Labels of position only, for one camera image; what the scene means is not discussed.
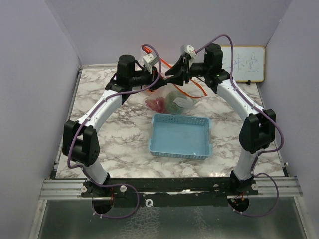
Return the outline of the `small whiteboard with writing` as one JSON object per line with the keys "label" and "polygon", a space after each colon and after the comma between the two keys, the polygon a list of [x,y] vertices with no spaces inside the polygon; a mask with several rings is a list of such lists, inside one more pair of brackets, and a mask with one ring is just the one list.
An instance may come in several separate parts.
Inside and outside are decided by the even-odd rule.
{"label": "small whiteboard with writing", "polygon": [[265,78],[265,48],[234,46],[233,78],[237,82],[262,82]]}

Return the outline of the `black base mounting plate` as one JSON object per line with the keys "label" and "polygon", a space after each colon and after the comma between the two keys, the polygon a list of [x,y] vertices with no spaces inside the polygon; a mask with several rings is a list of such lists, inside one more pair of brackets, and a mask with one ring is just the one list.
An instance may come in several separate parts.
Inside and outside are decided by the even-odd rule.
{"label": "black base mounting plate", "polygon": [[107,187],[85,181],[81,191],[83,198],[103,201],[118,208],[144,207],[147,199],[154,207],[226,207],[228,197],[258,194],[255,180],[240,183],[230,177],[111,178]]}

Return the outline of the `aluminium front rail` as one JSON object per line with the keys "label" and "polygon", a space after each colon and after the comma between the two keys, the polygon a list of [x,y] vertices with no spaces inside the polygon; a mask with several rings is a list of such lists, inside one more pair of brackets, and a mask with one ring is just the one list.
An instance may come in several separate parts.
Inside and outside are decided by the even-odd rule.
{"label": "aluminium front rail", "polygon": [[126,196],[135,190],[141,197],[156,194],[192,195],[212,193],[213,196],[227,198],[244,197],[300,197],[301,186],[294,177],[257,177],[245,189],[231,192],[227,188],[227,178],[120,178],[111,180],[112,189],[89,186],[85,179],[44,180],[40,191],[41,200],[111,199]]}

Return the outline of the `blue perforated plastic basket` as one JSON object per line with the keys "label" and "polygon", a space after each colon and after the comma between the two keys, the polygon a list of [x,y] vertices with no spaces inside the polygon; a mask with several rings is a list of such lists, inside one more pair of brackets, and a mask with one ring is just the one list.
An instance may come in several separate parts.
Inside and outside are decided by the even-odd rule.
{"label": "blue perforated plastic basket", "polygon": [[205,160],[212,155],[211,120],[156,113],[148,150],[153,156]]}

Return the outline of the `green netted melon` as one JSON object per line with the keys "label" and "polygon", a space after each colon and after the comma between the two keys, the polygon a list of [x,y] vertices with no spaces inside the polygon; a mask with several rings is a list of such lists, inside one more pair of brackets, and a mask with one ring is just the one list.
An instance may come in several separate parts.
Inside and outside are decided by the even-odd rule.
{"label": "green netted melon", "polygon": [[164,104],[170,114],[182,114],[194,106],[193,100],[178,90],[170,91],[164,99]]}

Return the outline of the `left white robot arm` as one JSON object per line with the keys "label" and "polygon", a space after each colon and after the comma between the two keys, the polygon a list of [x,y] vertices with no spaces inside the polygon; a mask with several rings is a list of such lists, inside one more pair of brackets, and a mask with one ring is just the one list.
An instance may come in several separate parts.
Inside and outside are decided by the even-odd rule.
{"label": "left white robot arm", "polygon": [[160,63],[155,53],[143,57],[143,65],[135,69],[138,61],[132,55],[122,55],[117,63],[117,71],[106,85],[96,104],[76,121],[68,120],[63,129],[62,153],[67,156],[70,169],[80,168],[93,182],[93,191],[98,196],[106,196],[110,191],[110,175],[98,160],[100,145],[98,132],[109,116],[127,98],[146,89],[156,89],[164,84]]}

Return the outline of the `red grape bunch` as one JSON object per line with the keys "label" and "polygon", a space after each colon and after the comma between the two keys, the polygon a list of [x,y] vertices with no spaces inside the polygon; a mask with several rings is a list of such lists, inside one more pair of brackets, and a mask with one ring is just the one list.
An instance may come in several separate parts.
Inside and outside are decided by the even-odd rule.
{"label": "red grape bunch", "polygon": [[146,99],[145,100],[146,106],[150,108],[151,110],[157,112],[157,113],[164,113],[165,112],[165,104],[164,104],[164,98],[158,97],[155,99]]}

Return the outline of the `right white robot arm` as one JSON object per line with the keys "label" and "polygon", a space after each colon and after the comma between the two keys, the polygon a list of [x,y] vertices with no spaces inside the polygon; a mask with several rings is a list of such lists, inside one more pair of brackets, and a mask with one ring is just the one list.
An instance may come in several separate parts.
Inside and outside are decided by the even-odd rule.
{"label": "right white robot arm", "polygon": [[253,177],[256,156],[267,149],[275,139],[276,114],[272,109],[264,109],[245,94],[231,74],[223,69],[223,52],[221,46],[211,43],[205,47],[203,62],[196,63],[195,49],[183,45],[179,60],[165,75],[167,82],[183,86],[193,77],[203,77],[204,82],[215,94],[222,97],[243,121],[239,133],[242,151],[235,169],[231,172],[229,189],[240,195],[247,189],[246,181]]}

